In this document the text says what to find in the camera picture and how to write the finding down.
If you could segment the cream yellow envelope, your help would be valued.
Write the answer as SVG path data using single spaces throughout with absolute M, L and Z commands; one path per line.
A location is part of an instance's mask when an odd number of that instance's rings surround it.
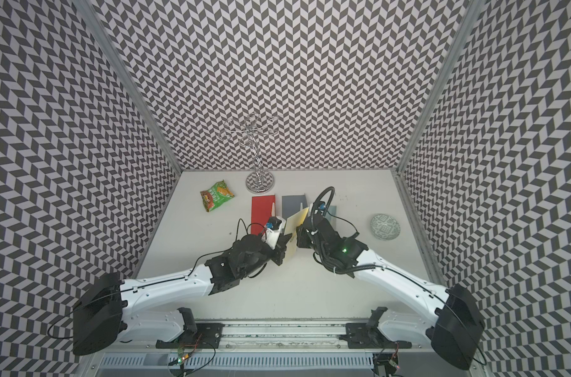
M 285 235 L 290 235 L 291 238 L 286 244 L 285 262 L 288 262 L 296 254 L 296 243 L 298 238 L 297 229 L 304 223 L 307 218 L 308 211 L 308 207 L 301 207 L 298 212 L 286 219 Z

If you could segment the dark grey envelope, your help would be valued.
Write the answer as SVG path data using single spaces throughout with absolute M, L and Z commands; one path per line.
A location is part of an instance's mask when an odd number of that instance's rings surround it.
M 307 207 L 307 197 L 305 194 L 282 196 L 283 218 L 289 218 Z

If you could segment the red envelope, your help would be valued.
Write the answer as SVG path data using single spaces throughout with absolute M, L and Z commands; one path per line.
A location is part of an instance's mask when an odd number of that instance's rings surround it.
M 264 226 L 272 216 L 275 204 L 275 195 L 254 196 L 252 198 L 252 215 L 250 233 L 260 235 L 264 231 Z

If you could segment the light blue envelope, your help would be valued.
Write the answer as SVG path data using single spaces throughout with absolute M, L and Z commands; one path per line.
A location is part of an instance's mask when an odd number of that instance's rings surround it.
M 337 215 L 337 206 L 331 205 L 326 212 L 326 219 L 330 223 L 335 223 L 337 221 L 336 215 Z

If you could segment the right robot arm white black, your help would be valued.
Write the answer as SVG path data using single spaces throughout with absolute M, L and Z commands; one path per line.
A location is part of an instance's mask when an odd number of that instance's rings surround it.
M 414 276 L 379 256 L 356 236 L 341 237 L 321 215 L 307 218 L 296 231 L 297 246 L 312 249 L 330 273 L 374 284 L 414 311 L 401 316 L 383 312 L 375 326 L 384 338 L 429 345 L 460 370 L 486 362 L 480 349 L 486 322 L 466 287 L 445 287 Z

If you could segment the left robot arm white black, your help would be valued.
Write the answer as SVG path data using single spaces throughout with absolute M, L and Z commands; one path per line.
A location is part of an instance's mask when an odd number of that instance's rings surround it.
M 225 292 L 268 262 L 281 265 L 290 239 L 289 234 L 246 235 L 207 262 L 164 276 L 122 280 L 118 273 L 106 273 L 76 301 L 69 314 L 73 354 L 97 353 L 117 341 L 172 341 L 192 325 L 191 310 L 182 307 L 179 319 L 166 322 L 150 320 L 146 312 Z

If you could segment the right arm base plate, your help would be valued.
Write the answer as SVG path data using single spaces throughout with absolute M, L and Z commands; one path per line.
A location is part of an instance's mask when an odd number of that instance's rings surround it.
M 345 341 L 349 349 L 411 349 L 412 343 L 406 341 L 391 341 L 378 329 L 378 322 L 387 312 L 387 307 L 379 306 L 371 311 L 371 316 L 364 323 L 346 323 L 345 334 L 338 336 L 339 340 Z

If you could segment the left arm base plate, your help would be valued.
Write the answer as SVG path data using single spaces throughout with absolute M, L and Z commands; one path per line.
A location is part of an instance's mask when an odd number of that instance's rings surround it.
M 222 339 L 222 332 L 225 325 L 222 323 L 201 323 L 198 324 L 194 318 L 193 311 L 190 308 L 178 308 L 183 319 L 181 332 L 172 340 L 164 341 L 158 339 L 156 348 L 160 350 L 177 349 L 177 348 L 202 348 L 211 349 L 219 348 Z

